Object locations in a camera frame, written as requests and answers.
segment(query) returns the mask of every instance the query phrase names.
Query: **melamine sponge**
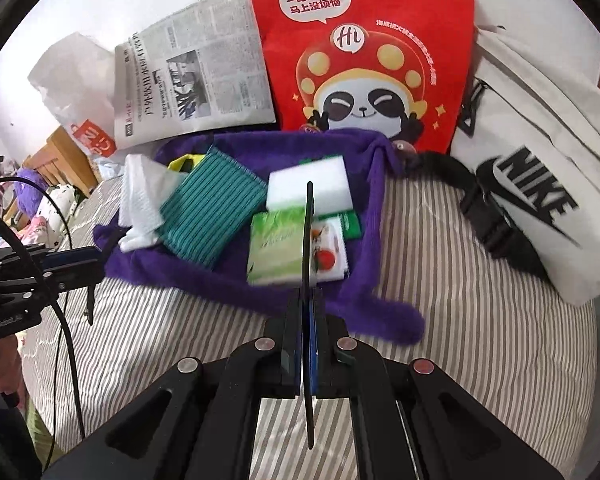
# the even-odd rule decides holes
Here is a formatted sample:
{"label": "melamine sponge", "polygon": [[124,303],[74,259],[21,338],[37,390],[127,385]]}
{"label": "melamine sponge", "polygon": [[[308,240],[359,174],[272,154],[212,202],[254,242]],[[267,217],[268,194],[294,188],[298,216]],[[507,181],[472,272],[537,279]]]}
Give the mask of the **melamine sponge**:
{"label": "melamine sponge", "polygon": [[306,184],[314,183],[314,215],[353,209],[342,156],[334,156],[274,171],[269,175],[267,210],[306,205]]}

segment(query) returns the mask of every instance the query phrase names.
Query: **cartoon panda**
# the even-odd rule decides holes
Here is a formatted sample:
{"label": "cartoon panda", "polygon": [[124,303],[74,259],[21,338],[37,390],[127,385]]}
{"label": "cartoon panda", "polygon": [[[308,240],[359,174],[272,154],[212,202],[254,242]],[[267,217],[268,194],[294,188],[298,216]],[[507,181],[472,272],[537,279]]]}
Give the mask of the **cartoon panda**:
{"label": "cartoon panda", "polygon": [[296,66],[309,129],[377,130],[414,152],[427,111],[424,67],[407,43],[354,24],[304,51]]}

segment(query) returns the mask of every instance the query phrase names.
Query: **nike swoosh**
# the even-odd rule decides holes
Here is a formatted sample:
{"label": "nike swoosh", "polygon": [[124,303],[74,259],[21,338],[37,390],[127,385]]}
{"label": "nike swoosh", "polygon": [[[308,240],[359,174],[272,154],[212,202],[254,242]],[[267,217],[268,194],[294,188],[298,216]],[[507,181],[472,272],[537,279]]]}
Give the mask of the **nike swoosh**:
{"label": "nike swoosh", "polygon": [[503,187],[501,183],[498,182],[498,179],[493,174],[493,167],[495,166],[497,160],[497,157],[490,158],[489,160],[485,160],[480,166],[478,166],[478,168],[475,170],[475,176],[478,179],[478,182],[488,191],[492,192],[494,195],[497,195],[500,198],[506,200],[518,209],[522,209],[522,211],[524,211],[525,213],[529,213],[531,216],[541,221],[543,224],[549,226],[551,229],[567,238],[567,240],[570,241],[572,244],[579,247],[580,245],[573,238],[571,238],[567,233],[565,233],[564,231],[562,231],[554,225],[551,216],[545,218],[544,215],[539,214],[534,207],[531,207],[528,203],[521,200],[520,197],[514,195],[508,189]]}

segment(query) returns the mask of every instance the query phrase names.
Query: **wooden furniture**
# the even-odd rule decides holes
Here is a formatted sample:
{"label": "wooden furniture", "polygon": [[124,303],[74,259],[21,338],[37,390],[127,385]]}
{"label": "wooden furniture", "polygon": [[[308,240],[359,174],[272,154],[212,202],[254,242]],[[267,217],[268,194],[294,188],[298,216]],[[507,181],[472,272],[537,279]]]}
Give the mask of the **wooden furniture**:
{"label": "wooden furniture", "polygon": [[87,197],[98,185],[89,159],[62,126],[51,134],[42,149],[28,156],[22,165],[36,170],[50,186],[72,184]]}

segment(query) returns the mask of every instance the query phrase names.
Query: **mattress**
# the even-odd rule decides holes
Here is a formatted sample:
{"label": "mattress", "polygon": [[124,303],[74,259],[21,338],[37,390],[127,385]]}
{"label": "mattress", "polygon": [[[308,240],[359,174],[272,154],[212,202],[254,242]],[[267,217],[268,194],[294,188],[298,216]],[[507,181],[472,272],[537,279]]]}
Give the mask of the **mattress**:
{"label": "mattress", "polygon": [[[72,222],[76,246],[118,209],[121,179],[100,184]],[[565,304],[537,278],[492,260],[459,213],[459,192],[432,180],[385,184],[382,271],[377,294],[414,304],[426,320],[416,346],[356,335],[387,357],[426,357],[568,478],[587,431],[596,378],[592,304]],[[94,325],[84,290],[72,292],[67,319],[77,354],[87,433],[185,356],[228,356],[257,338],[265,317],[176,289],[105,279]],[[35,406],[52,426],[53,362],[59,324],[51,309],[29,331],[23,370]],[[66,346],[58,371],[58,443],[79,442]],[[314,400],[316,445],[306,448],[302,399],[262,402],[253,480],[357,477],[348,401]]]}

